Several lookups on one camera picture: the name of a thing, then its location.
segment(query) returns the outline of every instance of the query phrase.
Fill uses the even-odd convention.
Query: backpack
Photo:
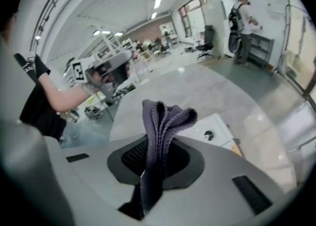
[[[240,4],[237,9],[235,8],[235,6],[233,6],[231,13],[228,16],[231,31],[240,32],[244,28],[244,23],[241,19],[241,15],[239,12],[240,7],[242,6],[243,6],[243,3]]]

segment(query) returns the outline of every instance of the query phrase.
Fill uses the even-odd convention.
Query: black sleeve
[[[50,70],[43,64],[40,57],[38,55],[35,56],[35,69],[36,69],[36,77],[39,78],[42,74],[47,73],[50,74]]]

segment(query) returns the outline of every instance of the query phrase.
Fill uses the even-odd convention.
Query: man
[[[59,91],[38,55],[32,58],[34,63],[28,56],[13,57],[10,38],[19,1],[6,0],[0,15],[0,119],[30,124],[43,136],[57,139],[62,147],[102,144],[102,136],[84,125],[66,123],[56,113],[76,108],[97,90],[78,86]],[[95,83],[102,83],[99,73],[94,72],[93,78]]]
[[[251,46],[251,30],[250,24],[253,23],[255,26],[258,25],[257,20],[254,19],[248,0],[238,0],[238,3],[235,4],[235,8],[238,9],[241,20],[244,24],[242,31],[240,32],[241,37],[241,48],[235,53],[235,64],[240,64],[241,66],[248,66],[247,58]]]
[[[170,38],[170,32],[165,26],[162,29],[162,36],[166,38],[166,41],[167,41],[168,45],[170,47],[173,47],[173,44],[172,44],[171,38]]]

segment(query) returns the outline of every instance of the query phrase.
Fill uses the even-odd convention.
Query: gray towel
[[[143,101],[143,122],[148,136],[146,170],[141,177],[141,196],[145,214],[162,194],[162,180],[167,176],[169,146],[180,131],[192,127],[198,119],[192,108],[182,110],[163,102]]]

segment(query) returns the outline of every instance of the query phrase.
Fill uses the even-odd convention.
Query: ceiling
[[[151,19],[153,12],[157,12],[159,17],[159,14],[169,11],[176,1],[162,0],[160,7],[154,10],[155,0],[84,0],[59,32],[48,61],[63,73],[71,57],[78,57],[93,44],[96,36],[92,34],[98,29],[96,25],[103,30],[126,31]]]

